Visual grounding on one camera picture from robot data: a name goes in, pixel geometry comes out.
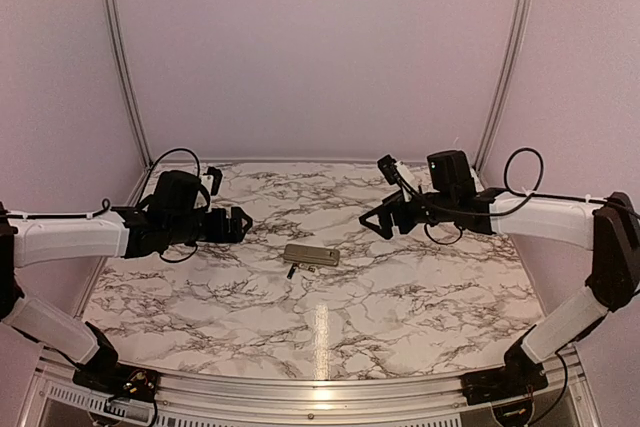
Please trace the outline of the purple battery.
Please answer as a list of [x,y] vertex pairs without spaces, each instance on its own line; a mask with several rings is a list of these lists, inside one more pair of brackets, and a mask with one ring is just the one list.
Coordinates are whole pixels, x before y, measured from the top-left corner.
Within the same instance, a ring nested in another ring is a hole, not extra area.
[[296,268],[296,266],[295,266],[295,265],[292,265],[292,266],[290,267],[290,269],[289,269],[289,271],[288,271],[288,273],[287,273],[287,279],[292,279],[292,277],[293,277],[293,275],[294,275],[294,273],[295,273],[296,269],[297,269],[297,268]]

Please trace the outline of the grey remote control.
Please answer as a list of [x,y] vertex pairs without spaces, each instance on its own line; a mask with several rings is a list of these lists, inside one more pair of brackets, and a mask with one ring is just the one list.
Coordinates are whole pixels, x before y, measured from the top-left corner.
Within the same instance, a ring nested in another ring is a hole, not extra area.
[[340,252],[337,249],[325,247],[287,244],[284,249],[283,259],[291,263],[337,266],[340,260]]

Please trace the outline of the gold black battery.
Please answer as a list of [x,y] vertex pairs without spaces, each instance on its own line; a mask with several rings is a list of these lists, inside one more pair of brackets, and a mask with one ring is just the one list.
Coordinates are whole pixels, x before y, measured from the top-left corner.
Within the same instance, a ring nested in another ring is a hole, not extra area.
[[307,265],[300,265],[300,266],[299,266],[299,269],[300,269],[300,270],[307,271],[307,272],[312,272],[312,273],[317,271],[316,267],[313,267],[313,266],[307,266]]

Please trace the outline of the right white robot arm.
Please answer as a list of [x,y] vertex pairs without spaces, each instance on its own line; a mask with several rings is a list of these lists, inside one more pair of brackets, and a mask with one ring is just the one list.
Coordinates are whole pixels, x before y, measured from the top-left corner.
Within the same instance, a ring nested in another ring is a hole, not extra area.
[[508,185],[477,189],[466,154],[446,150],[428,156],[432,190],[413,182],[406,166],[391,156],[377,165],[398,191],[359,222],[384,239],[453,224],[459,232],[488,236],[519,235],[558,241],[592,254],[583,287],[504,354],[501,367],[467,376],[472,389],[488,387],[515,395],[541,377],[543,363],[574,340],[593,331],[610,313],[639,293],[639,215],[628,195],[605,198],[541,194],[536,188],[517,192]]

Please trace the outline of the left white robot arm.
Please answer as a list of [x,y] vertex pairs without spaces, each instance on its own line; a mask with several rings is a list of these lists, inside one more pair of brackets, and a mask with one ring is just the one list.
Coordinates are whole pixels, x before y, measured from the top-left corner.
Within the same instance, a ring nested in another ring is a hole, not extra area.
[[252,227],[240,207],[214,208],[222,173],[171,170],[133,206],[105,201],[95,213],[1,212],[1,321],[66,356],[106,392],[125,385],[126,370],[106,336],[54,305],[25,293],[15,271],[76,258],[136,259],[174,245],[235,244]]

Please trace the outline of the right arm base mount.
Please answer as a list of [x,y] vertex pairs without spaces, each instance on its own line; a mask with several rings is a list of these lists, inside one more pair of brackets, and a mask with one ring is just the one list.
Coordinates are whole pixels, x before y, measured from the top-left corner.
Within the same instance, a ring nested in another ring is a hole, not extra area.
[[469,372],[461,376],[462,393],[469,405],[527,396],[543,390],[549,383],[540,364]]

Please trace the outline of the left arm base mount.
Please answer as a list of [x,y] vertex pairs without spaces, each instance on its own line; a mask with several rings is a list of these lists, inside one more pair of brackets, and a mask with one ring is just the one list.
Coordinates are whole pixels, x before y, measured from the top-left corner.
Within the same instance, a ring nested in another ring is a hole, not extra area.
[[152,402],[155,400],[159,379],[160,373],[156,370],[117,363],[106,373],[76,370],[72,381],[75,385],[109,394],[116,399]]

